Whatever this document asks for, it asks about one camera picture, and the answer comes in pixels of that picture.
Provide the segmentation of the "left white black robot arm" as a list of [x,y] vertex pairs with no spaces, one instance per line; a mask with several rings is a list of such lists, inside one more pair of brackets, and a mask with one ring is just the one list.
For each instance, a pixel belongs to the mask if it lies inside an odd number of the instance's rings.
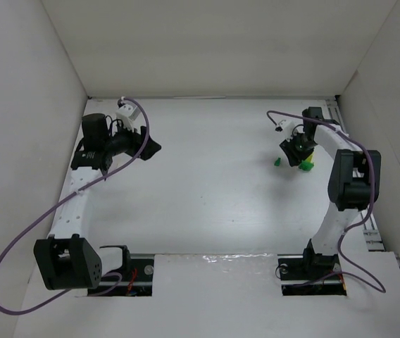
[[149,160],[161,145],[149,135],[147,125],[134,128],[140,112],[126,105],[108,121],[103,113],[82,118],[82,138],[70,164],[69,200],[46,239],[38,239],[34,255],[47,289],[96,289],[110,272],[125,275],[131,270],[128,248],[106,245],[98,249],[89,242],[94,203],[89,190],[112,175],[115,156]]

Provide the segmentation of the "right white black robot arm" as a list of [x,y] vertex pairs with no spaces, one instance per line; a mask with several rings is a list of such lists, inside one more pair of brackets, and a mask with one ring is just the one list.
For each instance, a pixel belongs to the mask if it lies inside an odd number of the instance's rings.
[[335,121],[326,119],[319,107],[309,107],[299,116],[285,114],[275,128],[284,136],[280,143],[289,165],[306,165],[317,146],[333,159],[327,184],[330,201],[316,234],[299,258],[281,258],[284,280],[318,280],[333,277],[342,258],[342,242],[361,211],[370,217],[380,190],[381,154],[352,140]]

